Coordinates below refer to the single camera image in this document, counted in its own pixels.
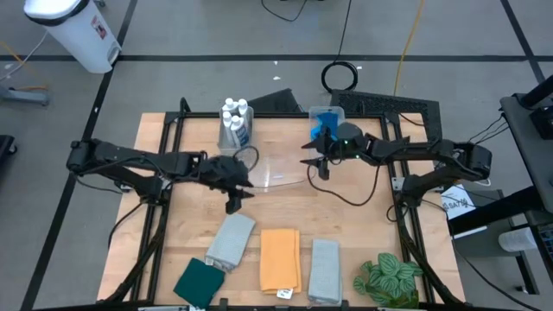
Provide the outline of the clear curved plastic tray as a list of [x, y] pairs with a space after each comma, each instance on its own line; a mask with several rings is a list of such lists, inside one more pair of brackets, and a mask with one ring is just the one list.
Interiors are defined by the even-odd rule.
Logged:
[[232, 157], [248, 168], [252, 184], [249, 190], [255, 193], [298, 187], [307, 182], [306, 172], [294, 154], [250, 145], [236, 150]]

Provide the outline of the grey stand foot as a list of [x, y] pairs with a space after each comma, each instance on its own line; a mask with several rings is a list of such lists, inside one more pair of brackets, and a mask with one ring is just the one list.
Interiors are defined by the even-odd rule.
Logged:
[[1, 85], [0, 100], [25, 102], [41, 106], [47, 106], [49, 104], [49, 97], [46, 94], [29, 91], [17, 91]]

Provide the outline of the clear narrow plastic bin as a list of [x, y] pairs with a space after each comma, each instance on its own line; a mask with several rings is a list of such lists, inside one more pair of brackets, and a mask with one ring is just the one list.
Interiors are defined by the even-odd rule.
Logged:
[[[251, 144], [251, 141], [252, 141], [252, 128], [253, 128], [253, 117], [254, 117], [254, 110], [250, 107], [251, 109], [251, 124], [250, 124], [250, 129], [248, 129], [248, 132], [249, 132], [249, 136], [250, 136], [250, 140], [249, 142], [244, 146], [248, 146]], [[221, 108], [219, 110], [219, 120], [220, 120], [220, 124], [219, 124], [219, 141], [218, 141], [218, 147], [219, 147], [219, 150], [224, 154], [224, 155], [233, 155], [234, 153], [238, 152], [239, 150], [241, 150], [242, 148], [244, 147], [239, 147], [235, 141], [234, 141], [234, 146], [233, 147], [230, 147], [230, 146], [227, 146], [226, 145], [226, 140], [225, 140], [225, 133], [224, 133], [224, 125], [223, 125], [223, 121], [222, 121], [222, 114], [221, 114]]]

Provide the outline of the black wedge-shaped box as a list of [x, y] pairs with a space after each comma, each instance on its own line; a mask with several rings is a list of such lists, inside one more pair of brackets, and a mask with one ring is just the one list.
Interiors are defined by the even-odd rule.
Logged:
[[289, 88], [248, 101], [255, 112], [303, 112]]

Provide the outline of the white trash can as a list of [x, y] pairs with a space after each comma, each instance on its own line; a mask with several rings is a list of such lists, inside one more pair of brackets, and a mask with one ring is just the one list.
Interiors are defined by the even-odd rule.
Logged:
[[113, 69], [122, 48], [95, 0], [25, 0], [23, 12], [88, 72]]

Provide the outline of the black side desk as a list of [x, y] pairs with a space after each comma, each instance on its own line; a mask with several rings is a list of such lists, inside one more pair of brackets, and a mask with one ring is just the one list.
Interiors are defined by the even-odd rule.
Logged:
[[553, 74], [528, 93], [503, 97], [509, 124], [544, 209], [553, 214]]

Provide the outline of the light grey waffle towel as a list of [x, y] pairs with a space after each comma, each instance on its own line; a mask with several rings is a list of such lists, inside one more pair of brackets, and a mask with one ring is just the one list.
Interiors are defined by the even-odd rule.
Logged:
[[205, 264], [225, 272], [233, 271], [244, 255], [254, 219], [239, 213], [227, 215], [205, 255]]
[[315, 304], [341, 304], [340, 244], [337, 241], [313, 240], [308, 298]]

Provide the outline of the white plastic cleaner bottle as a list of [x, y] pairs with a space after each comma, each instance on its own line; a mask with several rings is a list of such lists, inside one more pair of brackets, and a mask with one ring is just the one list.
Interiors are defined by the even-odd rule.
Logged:
[[232, 138], [232, 114], [229, 111], [223, 111], [222, 113], [222, 121], [224, 125], [224, 133], [225, 133], [225, 140], [226, 145], [233, 147], [234, 146], [234, 140]]
[[221, 114], [224, 119], [231, 119], [238, 112], [238, 103], [232, 98], [227, 98], [221, 107]]
[[243, 119], [244, 121], [244, 127], [248, 130], [250, 129], [251, 124], [251, 109], [248, 105], [248, 102], [241, 98], [238, 101], [238, 115]]
[[239, 147], [244, 147], [250, 140], [245, 120], [239, 116], [232, 116], [232, 137]]

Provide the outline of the white paper roll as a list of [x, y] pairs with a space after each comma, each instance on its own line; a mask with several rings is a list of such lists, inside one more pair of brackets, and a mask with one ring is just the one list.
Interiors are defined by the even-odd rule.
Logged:
[[500, 247], [508, 252], [527, 251], [537, 248], [530, 227], [501, 233], [498, 236], [498, 242]]

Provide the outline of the black caster base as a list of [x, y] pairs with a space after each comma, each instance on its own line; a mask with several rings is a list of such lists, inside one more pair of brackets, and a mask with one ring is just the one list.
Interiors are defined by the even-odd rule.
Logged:
[[18, 151], [15, 138], [9, 135], [0, 135], [0, 157], [11, 156]]

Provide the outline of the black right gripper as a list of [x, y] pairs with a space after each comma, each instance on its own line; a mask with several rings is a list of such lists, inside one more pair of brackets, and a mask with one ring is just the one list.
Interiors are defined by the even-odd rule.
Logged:
[[367, 149], [367, 140], [357, 125], [342, 123], [334, 135], [327, 126], [323, 126], [319, 136], [304, 144], [302, 149], [315, 149], [322, 155], [321, 159], [300, 160], [300, 163], [318, 168], [318, 175], [323, 180], [328, 180], [327, 165], [330, 162], [338, 165], [345, 160], [362, 158]]

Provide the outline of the orange folded towel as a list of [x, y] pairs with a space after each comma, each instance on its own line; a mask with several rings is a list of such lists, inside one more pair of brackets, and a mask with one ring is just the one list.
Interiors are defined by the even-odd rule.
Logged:
[[260, 289], [276, 294], [281, 289], [302, 292], [300, 232], [297, 229], [263, 229], [260, 234]]

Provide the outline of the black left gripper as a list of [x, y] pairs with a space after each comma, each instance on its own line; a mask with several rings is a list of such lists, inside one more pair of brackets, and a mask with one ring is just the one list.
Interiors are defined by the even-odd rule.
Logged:
[[206, 185], [228, 195], [227, 214], [237, 212], [242, 207], [242, 199], [254, 197], [254, 194], [243, 190], [243, 187], [253, 187], [249, 181], [248, 168], [232, 156], [218, 155], [207, 159]]

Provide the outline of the frosted plastic bin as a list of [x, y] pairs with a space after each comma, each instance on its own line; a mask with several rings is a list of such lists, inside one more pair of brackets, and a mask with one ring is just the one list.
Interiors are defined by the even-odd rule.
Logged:
[[[311, 107], [308, 110], [308, 118], [309, 118], [309, 126], [310, 129], [318, 125], [318, 121], [316, 119], [316, 116], [325, 112], [333, 112], [337, 113], [339, 115], [339, 126], [346, 120], [345, 112], [344, 110], [339, 106], [314, 106]], [[332, 133], [330, 131], [330, 136], [333, 141], [337, 140], [337, 131], [335, 133]]]

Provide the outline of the dark green cloth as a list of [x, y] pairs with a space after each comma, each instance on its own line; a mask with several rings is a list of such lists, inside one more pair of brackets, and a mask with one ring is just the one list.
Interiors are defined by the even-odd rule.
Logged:
[[226, 273], [192, 258], [177, 281], [174, 292], [195, 308], [207, 308], [225, 281]]

